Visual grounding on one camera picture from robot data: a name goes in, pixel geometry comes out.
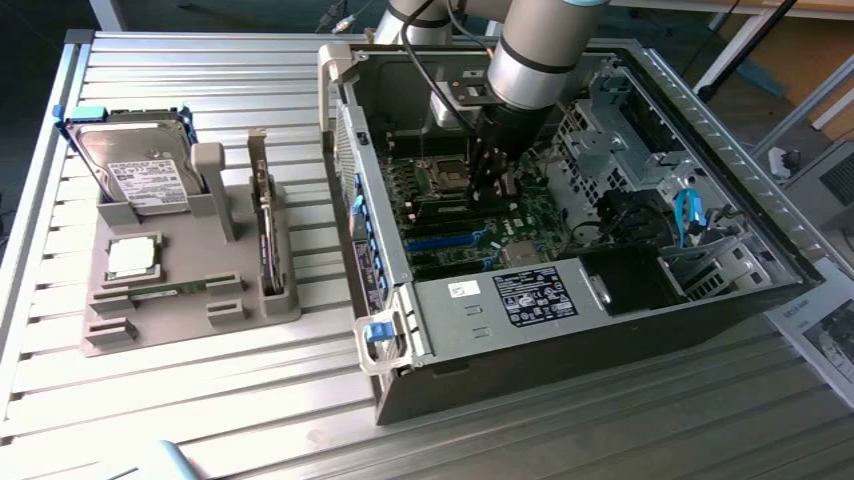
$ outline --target metal frame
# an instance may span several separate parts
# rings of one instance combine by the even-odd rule
[[[118,0],[89,0],[94,18],[105,32],[121,32],[126,30],[124,17],[118,8]]]
[[[74,288],[80,275],[60,271],[60,266],[88,261],[88,253],[74,250],[82,250],[80,230],[94,214],[94,185],[84,182],[82,164],[69,158],[60,199],[89,200],[53,207],[55,231],[45,243],[47,222],[38,222],[39,239],[29,251],[61,243],[62,251],[74,253],[45,259],[41,251],[14,253],[21,271],[29,257],[26,279],[39,270],[37,281],[45,287],[25,292],[33,303],[23,302],[21,310],[31,316],[49,310],[55,318],[30,323],[17,316],[11,325],[7,346],[21,355],[7,354],[0,367],[0,391],[6,394],[0,401],[9,403],[9,412],[14,407],[0,433],[10,440],[0,445],[3,477],[31,478],[72,469],[60,476],[106,478],[114,471],[90,463],[109,455],[116,439],[153,436],[173,440],[198,473],[216,478],[482,478],[500,471],[513,478],[584,473],[643,480],[660,478],[661,468],[680,478],[776,478],[791,472],[849,478],[852,449],[840,445],[854,442],[851,410],[761,319],[675,354],[404,424],[373,426],[373,394],[356,366],[345,280],[328,279],[342,270],[340,253],[328,242],[334,236],[329,192],[317,190],[325,186],[325,170],[314,161],[313,62],[318,46],[334,41],[362,43],[364,37],[97,34],[90,64],[98,68],[85,73],[82,102],[105,99],[114,108],[156,107],[156,101],[192,95],[192,106],[204,107],[194,116],[200,137],[225,143],[226,183],[248,177],[248,157],[237,148],[245,140],[237,139],[234,127],[285,125],[269,127],[277,142],[268,153],[273,174],[284,175],[276,179],[285,179],[285,201],[298,205],[289,219],[301,230],[293,238],[302,249],[314,249],[305,252],[321,252],[306,253],[302,262],[310,258],[312,263],[297,265],[297,278],[300,271],[310,271],[304,273],[300,299],[317,309],[288,326],[132,355],[85,359],[68,350],[78,334],[74,318],[65,316],[76,315],[69,308],[81,308]],[[77,60],[64,61],[65,73],[57,78],[69,87]],[[677,88],[687,92],[680,82]],[[158,98],[141,98],[150,94]],[[699,113],[701,128],[712,120]],[[39,146],[51,130],[41,133]],[[739,152],[724,152],[733,168],[745,183],[764,185],[748,178],[755,174],[748,166],[737,166],[749,162]],[[43,172],[30,171],[34,183],[25,189],[35,195],[18,215],[34,210],[14,229],[33,228],[41,198],[47,203],[57,198],[55,185],[46,183],[47,172],[53,175],[57,169],[54,158],[53,150],[42,150]],[[817,242],[807,228],[791,234]],[[31,238],[26,235],[22,241]],[[164,380],[174,388],[164,388]],[[579,444],[577,438],[593,441]]]
[[[854,103],[854,88],[848,90],[848,93],[841,95],[839,100],[829,106],[829,108],[821,113],[820,117],[812,122],[812,128],[815,130],[821,130],[827,124],[836,118],[836,115],[841,113],[841,110],[848,108],[848,106]]]
[[[800,102],[800,105],[795,107],[785,118],[780,120],[776,126],[767,133],[764,138],[759,140],[756,146],[749,151],[749,155],[756,162],[760,162],[760,157],[773,146],[773,142],[781,137],[788,129],[807,116],[807,114],[812,111],[815,106],[824,100],[824,97],[832,93],[836,87],[844,82],[848,76],[854,73],[854,55],[848,57],[848,59],[841,62],[839,68],[829,74],[827,79],[821,82],[817,88],[812,91],[808,97]]]
[[[657,8],[661,10],[684,10],[688,12],[727,12],[731,3],[717,3],[709,1],[692,0],[611,0],[615,7],[629,8]],[[739,5],[732,10],[735,14],[757,15],[760,13],[773,11],[776,5],[768,7],[756,7],[751,5]],[[829,20],[854,20],[854,12],[832,12],[827,10],[811,10],[808,8],[791,9],[787,16],[804,18],[825,18]]]
[[[723,22],[725,22],[727,18],[729,18],[729,16],[725,12],[716,12],[711,17],[705,28],[711,31],[716,31],[723,26]]]
[[[345,91],[346,97],[353,98],[352,89],[346,88]],[[369,218],[376,232],[382,269],[388,276],[388,284],[398,285],[412,280],[412,272],[405,261],[402,241],[396,236],[397,229],[393,223],[394,216],[390,201],[388,200],[388,192],[381,188],[384,186],[381,181],[382,174],[378,169],[376,151],[372,143],[361,144],[353,137],[354,132],[369,136],[368,125],[361,114],[361,107],[338,104],[337,109],[338,121],[344,122],[346,128],[346,140],[353,154],[354,171],[361,175],[362,179],[364,204],[368,207]]]
[[[53,208],[53,195],[55,194],[57,182],[61,173],[61,166],[65,149],[61,150],[61,157],[55,152],[60,135],[53,127],[53,106],[76,102],[76,97],[82,84],[82,74],[85,71],[90,45],[66,44],[58,61],[58,69],[53,78],[53,87],[47,97],[43,118],[38,129],[38,141],[29,163],[26,173],[26,183],[14,215],[14,224],[6,243],[5,256],[0,266],[0,351],[2,359],[6,356],[17,355],[6,345],[14,345],[19,328],[13,328],[21,322],[15,321],[21,310],[29,300],[33,267],[37,262],[30,262],[33,258],[41,257],[41,250],[46,236],[45,221],[50,219],[50,209]],[[0,368],[0,395],[5,392],[3,387],[7,373]]]
[[[759,30],[761,29],[761,26],[769,20],[771,13],[772,10],[761,12],[759,15],[753,15],[747,19],[744,25],[741,25],[741,28],[739,28],[737,33],[732,37],[732,40],[729,40],[729,43],[720,52],[720,55],[717,55],[717,58],[715,58],[715,61],[705,70],[705,73],[703,73],[703,76],[696,81],[696,84],[693,85],[695,93],[699,92],[700,88],[703,88],[705,85],[709,85],[711,82],[715,81],[723,69],[732,62],[732,59],[735,58],[737,53],[747,46],[749,39],[756,35]]]
[[[773,216],[780,228],[788,235],[792,243],[799,247],[807,258],[812,261],[828,256],[839,265],[848,276],[854,276],[854,266],[847,263],[844,257],[835,250],[819,230],[812,226],[807,218],[803,216],[795,205],[791,203],[781,190],[768,177],[764,170],[759,167],[755,160],[740,148],[740,144],[728,133],[723,123],[713,115],[703,102],[691,94],[691,89],[684,81],[675,75],[675,72],[661,56],[653,50],[645,50],[647,55],[653,60],[656,68],[663,72],[673,75],[675,81],[669,89],[676,90],[681,95],[673,92],[669,98],[675,99],[684,105],[684,108],[693,109],[697,113],[691,123],[699,133],[709,137],[709,143],[716,144],[719,156],[728,163],[729,169],[740,178],[744,187],[751,192],[765,211]],[[712,133],[708,126],[723,132],[723,135]]]

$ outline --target blue latch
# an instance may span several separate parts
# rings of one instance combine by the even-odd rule
[[[357,195],[356,199],[352,201],[352,206],[349,207],[350,215],[356,215],[361,208],[364,208],[364,197]]]
[[[69,118],[72,122],[102,122],[106,119],[106,108],[74,107]]]
[[[117,460],[109,460],[102,467],[109,480],[157,478],[168,480],[198,480],[177,445],[165,440],[140,442],[130,452]]]
[[[53,105],[53,118],[57,122],[65,120],[65,105]]]
[[[376,343],[394,338],[394,326],[390,322],[369,323],[364,328],[364,338]]]
[[[685,232],[684,228],[684,204],[687,203],[688,207],[688,231]],[[693,233],[691,229],[696,226],[696,228],[705,228],[705,216],[703,214],[703,202],[699,198],[699,194],[696,190],[692,188],[685,188],[679,190],[676,193],[676,198],[673,199],[673,219],[676,223],[676,233],[679,234],[679,248],[684,247],[684,234]]]
[[[189,143],[194,145],[196,143],[198,143],[198,136],[196,135],[196,128],[192,124],[192,112],[189,111],[186,105],[181,106],[180,110],[177,111],[177,116],[181,118],[184,126],[186,127],[186,138],[189,138]]]

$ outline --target black cable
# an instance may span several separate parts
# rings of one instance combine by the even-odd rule
[[[368,9],[368,7],[370,6],[370,4],[374,2],[376,0],[368,0],[368,2],[361,5],[361,8],[358,10],[356,10],[356,13],[353,13],[353,17],[357,17],[358,15],[361,15],[361,13]]]
[[[625,215],[628,215],[628,208],[623,209],[619,215],[616,215],[616,218],[611,220],[608,224],[604,226],[604,228],[601,229],[601,236],[596,238],[597,243],[608,239],[611,232],[616,230],[616,227],[619,226],[619,222],[623,221],[623,218],[625,218]]]
[[[450,17],[450,23],[456,27],[456,30],[458,30],[458,33],[465,35],[472,42],[474,42],[477,45],[482,47],[482,49],[485,50],[485,54],[489,56],[489,58],[492,58],[492,49],[489,48],[489,46],[485,43],[482,43],[482,40],[480,40],[473,33],[465,30],[465,27],[462,27],[462,24],[458,23],[458,20],[456,20],[456,17],[453,16],[453,5],[450,5],[450,0],[446,0],[446,4],[448,4],[448,16]]]
[[[672,245],[676,246],[677,243],[679,243],[679,240],[676,239],[677,235],[676,235],[676,232],[675,232],[673,227],[671,225],[669,219],[667,218],[667,215],[664,215],[664,212],[661,212],[657,208],[652,207],[651,205],[647,205],[645,203],[640,203],[637,201],[635,201],[633,203],[640,208],[651,211],[655,214],[655,218],[657,218],[660,220],[660,222],[664,224],[664,228],[667,229],[667,232],[669,233],[669,238],[672,238]]]
[[[723,17],[723,20],[720,21],[717,26],[711,29],[711,32],[705,36],[705,39],[703,40],[703,43],[700,43],[699,48],[693,52],[693,56],[688,60],[688,64],[681,69],[681,73],[679,74],[680,76],[684,77],[684,74],[688,72],[688,68],[691,68],[691,65],[693,65],[693,62],[696,61],[696,58],[699,57],[699,54],[701,53],[701,51],[708,46],[708,42],[711,42],[711,39],[715,38],[715,35],[717,34],[720,29],[723,28],[723,24],[725,23],[727,19],[729,18],[729,15],[732,14],[732,11],[735,10],[735,7],[737,7],[737,4],[740,3],[740,1],[741,0],[735,0],[735,2],[732,2],[732,5],[729,6],[729,9],[725,11],[725,15]]]
[[[468,120],[465,120],[465,118],[462,118],[460,113],[456,111],[456,108],[453,108],[453,104],[448,100],[448,97],[444,96],[444,92],[438,88],[438,85],[436,85],[436,81],[429,76],[429,73],[426,73],[426,69],[424,68],[424,64],[421,63],[420,59],[417,58],[417,55],[414,55],[414,50],[412,49],[412,44],[409,43],[409,39],[406,38],[406,32],[409,30],[409,25],[412,25],[412,22],[414,21],[417,16],[421,13],[424,13],[424,10],[426,10],[426,7],[432,3],[432,1],[433,0],[426,0],[421,4],[421,6],[414,9],[412,14],[406,17],[405,21],[402,22],[402,26],[400,27],[400,41],[402,42],[402,48],[405,49],[405,53],[409,55],[409,59],[412,60],[412,63],[414,64],[414,68],[417,69],[417,72],[421,74],[421,77],[424,77],[424,80],[426,81],[426,85],[429,85],[429,89],[432,90],[432,93],[438,98],[438,101],[441,102],[441,105],[444,105],[444,108],[448,109],[448,111],[453,115],[453,118],[456,118],[456,121],[458,122],[458,126],[462,127],[462,129],[468,132],[469,135],[477,136],[477,132],[474,130],[474,127],[470,125],[470,123],[468,123]]]
[[[767,21],[761,24],[759,30],[756,30],[756,33],[752,34],[752,36],[747,39],[747,42],[744,43],[741,49],[735,53],[735,56],[732,60],[729,60],[729,63],[727,63],[723,67],[723,70],[720,70],[720,73],[715,77],[713,81],[708,85],[703,85],[699,88],[699,90],[696,91],[696,97],[703,101],[703,103],[708,103],[713,96],[717,94],[720,85],[723,85],[723,82],[725,82],[729,76],[732,76],[732,73],[735,73],[735,70],[741,65],[741,63],[744,63],[744,60],[747,60],[747,57],[761,43],[764,37],[767,37],[768,33],[771,33],[771,30],[785,16],[788,10],[791,10],[791,7],[795,6],[796,2],[797,0],[783,0],[783,2],[776,7],[776,10],[773,10],[773,13],[771,13],[771,15],[768,16]]]
[[[317,28],[314,28],[314,33],[318,33],[320,30],[322,30],[332,24],[332,20],[334,20],[334,18],[337,17],[337,10],[338,8],[341,8],[342,4],[344,4],[344,0],[334,0],[329,4],[325,11],[322,12],[322,16],[320,17],[320,20],[317,21]]]

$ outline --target hard drive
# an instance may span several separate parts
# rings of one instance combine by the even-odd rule
[[[204,193],[189,161],[194,134],[188,111],[106,112],[77,107],[57,122],[108,202],[129,202],[140,215],[188,210],[186,196]]]

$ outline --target white sticker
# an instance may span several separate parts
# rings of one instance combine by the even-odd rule
[[[480,287],[476,280],[468,280],[466,282],[448,283],[448,291],[450,292],[450,298],[458,298],[477,295]]]
[[[130,300],[149,300],[152,298],[170,297],[173,295],[177,295],[177,290],[164,290],[161,292],[140,293],[138,295],[130,295]]]
[[[154,263],[154,240],[150,237],[122,238],[109,245],[106,270],[114,274],[137,272],[150,268]]]
[[[112,178],[133,208],[186,202],[186,192],[172,160],[109,163]]]

